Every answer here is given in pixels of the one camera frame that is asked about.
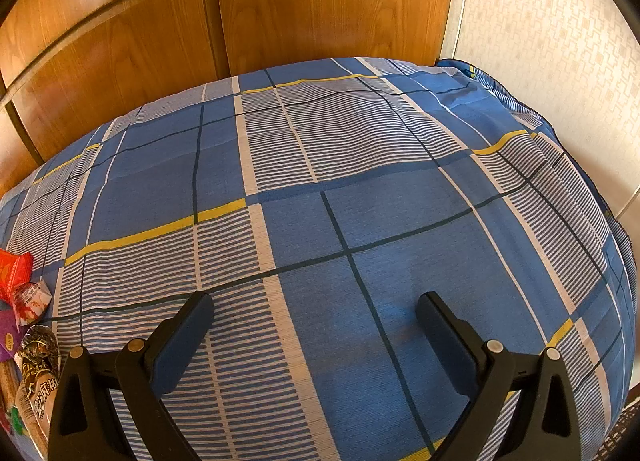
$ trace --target rivet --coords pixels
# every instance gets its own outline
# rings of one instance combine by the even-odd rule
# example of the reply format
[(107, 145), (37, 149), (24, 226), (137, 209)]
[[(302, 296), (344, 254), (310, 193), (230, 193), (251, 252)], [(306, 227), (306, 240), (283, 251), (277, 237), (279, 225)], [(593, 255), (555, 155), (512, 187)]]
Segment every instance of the rivet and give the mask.
[(145, 341), (140, 338), (134, 338), (127, 344), (127, 349), (132, 353), (140, 351), (145, 346)]
[(69, 351), (69, 356), (73, 359), (80, 358), (84, 354), (84, 348), (82, 346), (76, 346)]
[(552, 360), (560, 359), (560, 351), (558, 351), (555, 347), (550, 347), (546, 350), (546, 355)]
[(504, 346), (501, 342), (498, 342), (498, 340), (489, 340), (486, 343), (486, 348), (492, 353), (501, 353), (504, 350)]

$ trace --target wallpaper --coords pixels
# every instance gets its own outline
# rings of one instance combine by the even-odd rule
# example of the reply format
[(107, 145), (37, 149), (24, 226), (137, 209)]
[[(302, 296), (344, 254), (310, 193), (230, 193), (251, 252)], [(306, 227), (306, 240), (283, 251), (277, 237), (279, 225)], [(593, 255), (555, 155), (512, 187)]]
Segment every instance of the wallpaper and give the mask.
[(488, 72), (553, 124), (638, 256), (640, 46), (613, 0), (451, 0), (442, 57)]

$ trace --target red snack wrapper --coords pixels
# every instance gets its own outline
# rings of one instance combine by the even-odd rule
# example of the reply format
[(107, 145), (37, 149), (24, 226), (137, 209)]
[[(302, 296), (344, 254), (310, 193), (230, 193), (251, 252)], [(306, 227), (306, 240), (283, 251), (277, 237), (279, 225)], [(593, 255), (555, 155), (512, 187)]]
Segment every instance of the red snack wrapper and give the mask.
[(40, 279), (15, 286), (9, 298), (14, 310), (15, 325), (20, 329), (33, 324), (42, 316), (51, 301), (51, 293), (47, 284)]
[(29, 282), (31, 269), (33, 269), (31, 253), (14, 255), (0, 249), (0, 298), (11, 303), (11, 294), (14, 288)]

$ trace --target yellow stripe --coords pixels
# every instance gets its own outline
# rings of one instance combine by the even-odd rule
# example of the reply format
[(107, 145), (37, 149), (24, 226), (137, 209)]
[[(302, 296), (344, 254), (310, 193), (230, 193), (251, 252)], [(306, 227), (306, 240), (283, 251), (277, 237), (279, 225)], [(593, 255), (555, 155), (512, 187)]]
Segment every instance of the yellow stripe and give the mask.
[[(433, 443), (433, 447), (437, 450), (438, 447), (442, 444), (444, 438), (439, 439)], [(427, 447), (418, 450), (418, 452), (414, 452), (413, 454), (409, 454), (407, 457), (403, 457), (400, 461), (427, 461), (431, 459), (431, 453)]]
[(348, 76), (334, 76), (334, 78), (302, 78), (295, 82), (289, 82), (287, 84), (278, 84), (276, 87), (289, 87), (297, 86), (302, 82), (333, 82), (334, 80), (347, 80), (348, 78), (380, 78), (379, 76), (367, 76), (367, 75), (348, 75)]
[[(198, 221), (209, 221), (209, 219), (215, 219), (216, 217), (223, 216), (240, 208), (244, 208), (245, 206), (246, 204), (244, 198), (238, 199), (236, 201), (231, 201), (226, 205), (198, 212)], [(161, 235), (170, 234), (183, 228), (187, 228), (188, 226), (193, 226), (193, 216), (188, 216), (174, 222), (169, 222), (169, 224), (158, 226), (158, 228), (152, 228), (150, 230), (145, 230), (144, 232), (140, 232), (138, 234), (127, 235), (126, 237), (113, 239), (112, 241), (98, 241), (97, 243), (91, 243), (81, 250), (76, 251), (76, 253), (74, 253), (70, 257), (67, 257), (65, 260), (65, 266), (74, 263), (78, 259), (84, 257), (87, 253), (92, 253), (93, 251), (114, 250), (115, 248), (121, 248), (123, 246), (141, 243), (142, 241), (146, 241), (154, 237), (160, 237)]]
[(564, 336), (569, 332), (569, 330), (574, 326), (574, 322), (571, 318), (568, 318), (564, 324), (560, 327), (558, 331), (551, 337), (549, 343), (546, 345), (547, 347), (556, 347), (558, 342), (564, 338)]
[(268, 91), (269, 89), (271, 89), (271, 86), (263, 87), (262, 89), (249, 89), (248, 91), (242, 91), (242, 94), (251, 94), (252, 92), (263, 92), (263, 91)]
[(231, 201), (226, 205), (219, 206), (218, 208), (212, 208), (210, 210), (204, 210), (204, 212), (198, 212), (198, 221), (209, 221), (210, 219), (215, 219), (216, 217), (220, 217), (231, 212), (235, 212), (240, 208), (244, 208), (246, 206), (246, 202), (244, 198), (238, 199), (236, 201)]
[[(573, 327), (573, 321), (568, 318), (564, 324), (560, 327), (558, 331), (551, 337), (551, 340), (546, 345), (547, 347), (556, 347), (558, 342), (569, 332), (569, 330)], [(517, 391), (509, 391), (507, 393), (507, 397), (504, 399), (505, 402), (509, 401), (511, 397), (516, 394)], [(437, 440), (433, 443), (433, 446), (438, 449), (438, 447), (442, 444), (444, 438)], [(431, 454), (429, 453), (429, 449), (426, 447), (418, 450), (418, 452), (414, 452), (413, 454), (409, 454), (407, 457), (403, 457), (400, 461), (428, 461), (431, 458)]]
[[(334, 78), (302, 78), (295, 82), (288, 82), (286, 84), (277, 84), (276, 87), (289, 87), (296, 86), (302, 82), (333, 82), (334, 80), (346, 80), (347, 78), (380, 78), (380, 76), (367, 76), (367, 75), (348, 75), (348, 76), (334, 76)], [(262, 92), (271, 89), (270, 87), (263, 87), (262, 89), (250, 89), (243, 91), (242, 94), (250, 94), (251, 92)]]
[(512, 137), (519, 136), (520, 134), (527, 134), (527, 131), (522, 129), (522, 130), (514, 130), (513, 132), (507, 132), (507, 134), (502, 136), (500, 138), (500, 141), (498, 141), (498, 143), (496, 143), (495, 145), (488, 146), (487, 148), (482, 148), (480, 150), (474, 150), (473, 152), (474, 152), (474, 154), (478, 154), (478, 155), (481, 155), (481, 156), (486, 156), (488, 154), (493, 154), (494, 152), (498, 152), (502, 147), (504, 147), (505, 144)]
[[(84, 151), (82, 152), (82, 154), (84, 154), (84, 152), (91, 150), (92, 148), (96, 148), (97, 146), (100, 146), (100, 143), (95, 143), (93, 145), (88, 146), (86, 149), (84, 149)], [(44, 176), (42, 176), (40, 179), (37, 179), (36, 181), (33, 182), (33, 184), (37, 184), (40, 181), (42, 181), (44, 178), (46, 178), (47, 176), (53, 174), (54, 172), (60, 170), (62, 167), (68, 165), (69, 163), (73, 163), (76, 159), (78, 159), (82, 154), (78, 154), (76, 157), (72, 157), (69, 161), (65, 161), (62, 165), (58, 165), (57, 167), (55, 167), (53, 170), (48, 171), (46, 174), (44, 174)]]
[(146, 241), (147, 239), (152, 239), (154, 237), (159, 237), (160, 235), (170, 234), (171, 232), (175, 232), (176, 230), (181, 230), (183, 228), (186, 228), (187, 226), (191, 226), (192, 224), (193, 216), (188, 216), (184, 219), (179, 219), (178, 221), (169, 222), (169, 224), (165, 224), (164, 226), (158, 226), (158, 228), (145, 230), (144, 232), (140, 232), (139, 234), (127, 235), (126, 237), (113, 239), (112, 241), (98, 241), (97, 243), (91, 243), (81, 250), (76, 251), (76, 253), (74, 253), (70, 257), (67, 257), (65, 260), (65, 266), (74, 263), (78, 259), (84, 257), (87, 253), (92, 253), (92, 251), (114, 250), (115, 248), (121, 248), (123, 246), (132, 245), (134, 243), (141, 243), (142, 241)]

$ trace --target striped fabric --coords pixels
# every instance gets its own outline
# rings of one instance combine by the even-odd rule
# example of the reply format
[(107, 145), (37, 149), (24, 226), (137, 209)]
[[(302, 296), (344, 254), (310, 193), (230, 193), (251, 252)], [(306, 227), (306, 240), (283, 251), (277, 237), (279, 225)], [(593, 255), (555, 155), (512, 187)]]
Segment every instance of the striped fabric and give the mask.
[(0, 200), (0, 245), (34, 254), (63, 353), (212, 296), (163, 398), (203, 460), (429, 459), (466, 405), (415, 321), (430, 290), (484, 339), (562, 352), (585, 460), (630, 380), (627, 235), (551, 126), (456, 60), (302, 62), (143, 105)]

